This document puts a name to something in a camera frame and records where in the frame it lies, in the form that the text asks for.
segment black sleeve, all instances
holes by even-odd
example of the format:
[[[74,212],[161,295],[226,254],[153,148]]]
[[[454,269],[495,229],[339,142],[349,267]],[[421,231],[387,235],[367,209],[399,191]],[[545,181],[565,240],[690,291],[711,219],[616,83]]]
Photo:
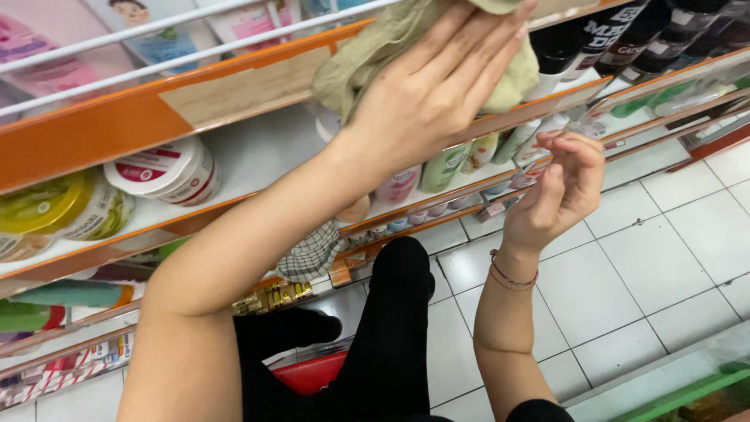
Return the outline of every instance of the black sleeve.
[[[508,422],[574,422],[568,412],[548,400],[534,399],[517,405]]]

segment pink lotion bottle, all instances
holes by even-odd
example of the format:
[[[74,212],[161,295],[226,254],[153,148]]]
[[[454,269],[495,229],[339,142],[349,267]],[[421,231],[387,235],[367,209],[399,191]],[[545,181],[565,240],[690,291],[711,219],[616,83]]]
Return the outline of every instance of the pink lotion bottle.
[[[380,185],[375,191],[375,196],[379,200],[391,205],[402,203],[414,192],[414,189],[419,184],[419,177],[421,175],[421,164],[400,171]]]
[[[13,62],[107,35],[107,30],[77,0],[0,0],[0,63]],[[43,97],[134,69],[120,44],[110,44],[0,75],[5,82]],[[131,83],[79,95],[85,101]]]

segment white container lid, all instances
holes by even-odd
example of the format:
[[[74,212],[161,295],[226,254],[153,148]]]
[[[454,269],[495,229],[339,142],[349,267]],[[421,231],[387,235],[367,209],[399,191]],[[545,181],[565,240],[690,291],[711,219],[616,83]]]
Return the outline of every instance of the white container lid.
[[[158,195],[190,176],[183,173],[201,159],[204,148],[197,136],[189,136],[110,161],[104,165],[104,176],[128,193]]]

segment black pants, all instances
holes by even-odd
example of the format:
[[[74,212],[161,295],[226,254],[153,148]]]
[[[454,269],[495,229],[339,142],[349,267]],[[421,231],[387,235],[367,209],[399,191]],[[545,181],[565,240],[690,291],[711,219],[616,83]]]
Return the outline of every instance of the black pants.
[[[305,309],[235,318],[244,420],[356,420],[429,414],[427,306],[430,262],[411,237],[378,254],[357,334],[336,381],[301,397],[262,359],[314,342],[324,317]]]

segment forearm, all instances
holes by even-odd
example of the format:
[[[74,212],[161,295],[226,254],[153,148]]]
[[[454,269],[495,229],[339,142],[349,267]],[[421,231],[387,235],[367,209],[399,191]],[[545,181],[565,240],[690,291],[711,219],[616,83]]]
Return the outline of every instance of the forearm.
[[[522,253],[503,242],[494,264],[514,282],[529,282],[536,275],[539,254]],[[476,312],[475,348],[530,354],[534,344],[531,296],[532,289],[509,287],[497,272],[490,271]]]
[[[145,306],[206,315],[237,300],[295,244],[377,187],[381,176],[346,155],[327,147],[201,230],[159,266]]]

